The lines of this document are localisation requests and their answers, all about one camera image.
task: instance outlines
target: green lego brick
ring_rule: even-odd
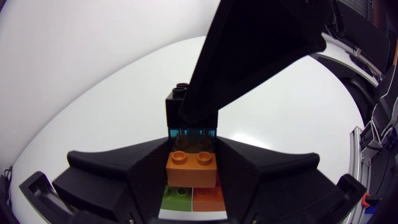
[[[183,212],[192,211],[192,189],[186,187],[170,187],[164,189],[161,209]]]

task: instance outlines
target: translucent blue lego brick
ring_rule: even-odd
[[[213,152],[216,129],[169,129],[172,151],[198,153]]]

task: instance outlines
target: lego stud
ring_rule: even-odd
[[[177,195],[180,197],[184,197],[188,194],[188,190],[185,187],[180,187],[177,189]]]
[[[195,194],[200,198],[205,198],[209,191],[207,189],[195,189]]]
[[[176,140],[175,140],[175,144],[177,146],[185,147],[185,146],[187,146],[188,141],[185,140],[184,138],[177,137]]]
[[[173,98],[175,99],[181,99],[184,98],[185,92],[187,91],[187,88],[185,87],[176,87],[173,89]]]
[[[187,161],[187,155],[185,155],[185,152],[182,151],[173,152],[172,160],[174,164],[181,165]]]
[[[200,165],[206,166],[206,165],[211,164],[212,156],[211,156],[211,154],[208,153],[208,152],[200,152],[200,153],[198,154],[197,159],[198,159],[198,163],[199,163]]]
[[[178,83],[177,87],[184,87],[184,88],[188,88],[189,84],[188,83]]]

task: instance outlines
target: white table surface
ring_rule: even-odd
[[[43,223],[18,186],[40,170],[53,181],[72,150],[107,151],[167,136],[165,98],[189,82],[204,37],[164,47],[111,75],[66,107],[14,165],[13,209],[21,223]],[[363,128],[354,100],[322,64],[304,57],[219,113],[218,135],[279,152],[320,155],[332,182],[348,172],[349,134]],[[225,212],[170,212],[163,218],[218,219]]]

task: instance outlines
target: white wall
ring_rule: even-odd
[[[0,170],[104,78],[163,46],[206,35],[218,3],[8,0],[0,13]]]

